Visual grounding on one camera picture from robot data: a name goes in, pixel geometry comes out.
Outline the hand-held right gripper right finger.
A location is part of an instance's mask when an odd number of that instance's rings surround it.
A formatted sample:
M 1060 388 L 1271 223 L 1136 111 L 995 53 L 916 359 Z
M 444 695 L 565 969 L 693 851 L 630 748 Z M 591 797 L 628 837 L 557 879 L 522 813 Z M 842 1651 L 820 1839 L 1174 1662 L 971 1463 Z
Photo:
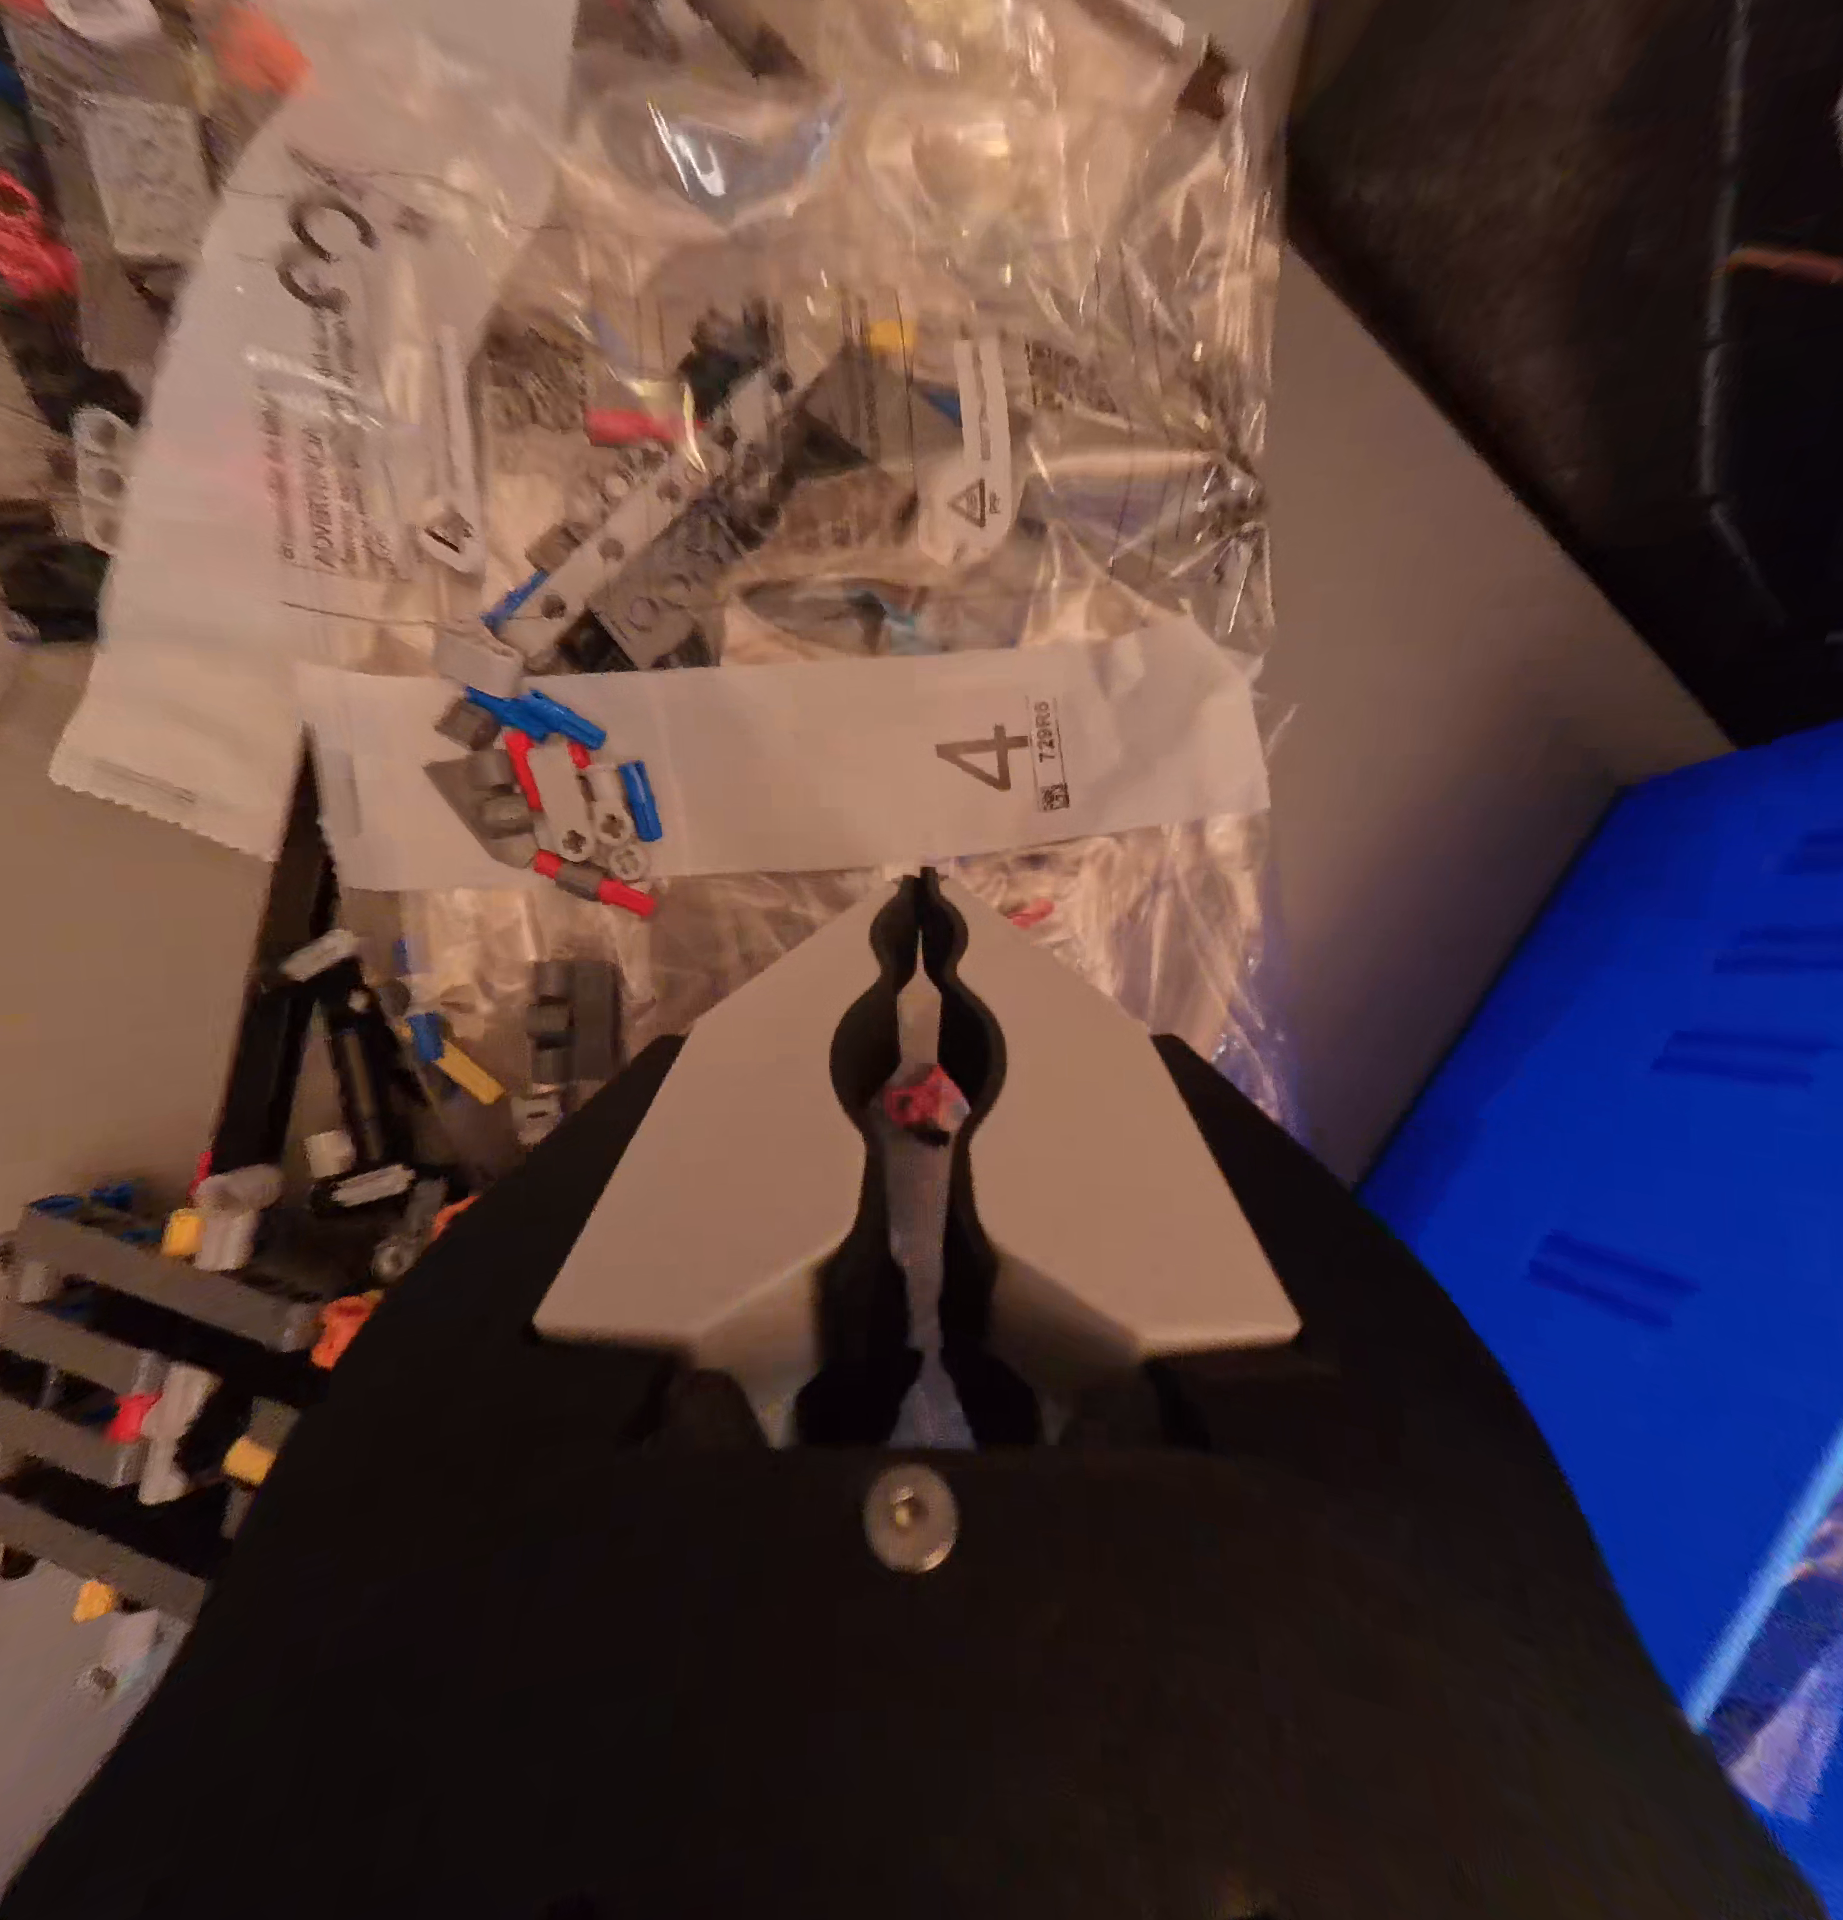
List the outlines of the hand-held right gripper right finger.
M 940 1362 L 974 1445 L 1039 1445 L 1151 1362 L 1290 1349 L 1301 1316 L 1150 1026 L 927 871 L 949 1146 Z

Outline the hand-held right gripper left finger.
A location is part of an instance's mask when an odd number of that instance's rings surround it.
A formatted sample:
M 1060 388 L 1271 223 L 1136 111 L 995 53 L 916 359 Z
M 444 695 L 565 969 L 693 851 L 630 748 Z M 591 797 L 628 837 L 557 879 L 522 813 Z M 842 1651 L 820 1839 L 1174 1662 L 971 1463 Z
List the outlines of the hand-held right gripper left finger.
M 741 1383 L 805 1445 L 890 1437 L 922 1357 L 890 1243 L 885 1083 L 918 877 L 802 940 L 679 1043 L 534 1327 Z

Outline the red lego piece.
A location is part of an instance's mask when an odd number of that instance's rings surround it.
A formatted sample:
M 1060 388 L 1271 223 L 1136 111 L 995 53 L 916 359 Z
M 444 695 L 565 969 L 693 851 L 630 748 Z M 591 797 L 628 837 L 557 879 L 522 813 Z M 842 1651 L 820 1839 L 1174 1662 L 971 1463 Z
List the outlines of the red lego piece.
M 930 1148 L 949 1146 L 971 1111 L 969 1097 L 940 1062 L 904 1064 L 882 1091 L 880 1107 L 888 1126 Z

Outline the clear bag grey blue parts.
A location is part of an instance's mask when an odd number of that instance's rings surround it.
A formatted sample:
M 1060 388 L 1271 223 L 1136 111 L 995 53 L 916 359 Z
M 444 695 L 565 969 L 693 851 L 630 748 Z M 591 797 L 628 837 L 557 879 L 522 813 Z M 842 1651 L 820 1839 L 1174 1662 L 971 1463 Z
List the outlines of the clear bag grey blue parts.
M 940 866 L 1273 1117 L 1276 99 L 1167 3 L 620 3 L 477 361 L 495 585 L 310 669 L 339 871 L 513 1036 Z

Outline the grey lego chassis assembly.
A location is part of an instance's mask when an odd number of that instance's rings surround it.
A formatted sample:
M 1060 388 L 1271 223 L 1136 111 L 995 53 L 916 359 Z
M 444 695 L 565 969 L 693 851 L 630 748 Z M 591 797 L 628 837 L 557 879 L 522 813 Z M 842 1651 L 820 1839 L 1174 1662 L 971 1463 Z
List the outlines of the grey lego chassis assembly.
M 339 912 L 303 758 L 189 1191 L 70 1188 L 0 1237 L 0 1581 L 76 1578 L 74 1620 L 104 1633 L 77 1685 L 104 1703 L 197 1617 L 366 1319 L 624 1058 L 603 956 L 528 963 L 513 1091 Z

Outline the black lego set box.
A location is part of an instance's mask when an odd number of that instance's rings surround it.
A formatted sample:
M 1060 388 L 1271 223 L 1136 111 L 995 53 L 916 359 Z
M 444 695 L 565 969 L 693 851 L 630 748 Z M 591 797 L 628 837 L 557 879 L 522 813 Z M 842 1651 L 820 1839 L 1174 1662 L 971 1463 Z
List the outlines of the black lego set box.
M 1843 2 L 1310 3 L 1288 189 L 1737 745 L 1843 717 Z

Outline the blue plastic bin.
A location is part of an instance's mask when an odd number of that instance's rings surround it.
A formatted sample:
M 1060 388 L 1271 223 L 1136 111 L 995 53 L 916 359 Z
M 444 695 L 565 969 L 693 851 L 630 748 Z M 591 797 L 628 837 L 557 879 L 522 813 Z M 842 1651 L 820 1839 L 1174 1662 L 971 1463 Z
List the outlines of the blue plastic bin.
M 1614 804 L 1361 1193 L 1843 1916 L 1843 721 Z

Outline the clear bag curved white label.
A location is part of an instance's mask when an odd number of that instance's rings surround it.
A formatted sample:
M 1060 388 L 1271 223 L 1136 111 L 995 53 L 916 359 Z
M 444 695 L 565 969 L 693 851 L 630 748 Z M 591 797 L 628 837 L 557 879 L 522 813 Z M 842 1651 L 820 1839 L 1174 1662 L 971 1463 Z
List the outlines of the clear bag curved white label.
M 470 610 L 491 532 L 467 374 L 549 212 L 574 12 L 260 3 L 305 73 L 175 308 L 58 786 L 271 856 L 299 671 L 425 652 Z

